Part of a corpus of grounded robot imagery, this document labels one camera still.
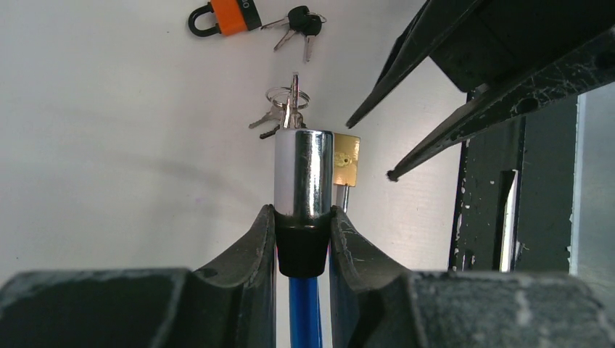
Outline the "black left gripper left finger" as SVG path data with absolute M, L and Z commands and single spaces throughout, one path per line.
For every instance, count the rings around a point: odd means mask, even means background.
M 274 347 L 275 217 L 206 265 L 36 270 L 1 288 L 3 347 Z

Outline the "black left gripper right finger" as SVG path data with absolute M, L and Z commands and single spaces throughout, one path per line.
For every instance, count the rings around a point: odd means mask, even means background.
M 332 211 L 335 347 L 612 347 L 614 323 L 564 273 L 412 271 Z

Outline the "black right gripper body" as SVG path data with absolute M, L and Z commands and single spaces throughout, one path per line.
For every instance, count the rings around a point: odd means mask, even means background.
M 613 24 L 613 1 L 483 1 L 430 57 L 469 92 Z

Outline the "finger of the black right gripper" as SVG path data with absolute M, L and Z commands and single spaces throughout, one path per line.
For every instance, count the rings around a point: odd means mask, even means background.
M 481 4 L 480 0 L 426 1 L 395 41 L 375 86 L 345 125 L 356 126 Z
M 614 28 L 457 108 L 387 172 L 390 181 L 487 129 L 614 82 Z

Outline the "large brass padlock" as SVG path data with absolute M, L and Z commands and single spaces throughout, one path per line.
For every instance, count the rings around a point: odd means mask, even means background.
M 335 205 L 344 213 L 348 210 L 350 189 L 356 187 L 360 153 L 360 138 L 334 133 L 333 184 L 336 188 Z

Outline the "blue cable lock keys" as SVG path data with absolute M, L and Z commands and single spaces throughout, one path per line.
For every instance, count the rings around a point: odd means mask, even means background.
M 267 90 L 266 99 L 281 109 L 279 125 L 285 128 L 306 128 L 300 108 L 309 105 L 310 97 L 299 89 L 299 73 L 292 73 L 290 87 L 274 87 Z

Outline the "orange black key fob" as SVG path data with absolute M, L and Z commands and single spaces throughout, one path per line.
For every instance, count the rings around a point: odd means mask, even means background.
M 197 19 L 208 13 L 215 15 L 216 23 L 211 28 L 199 29 Z M 212 0 L 194 10 L 187 25 L 192 34 L 204 38 L 217 34 L 231 36 L 255 30 L 263 24 L 253 0 Z

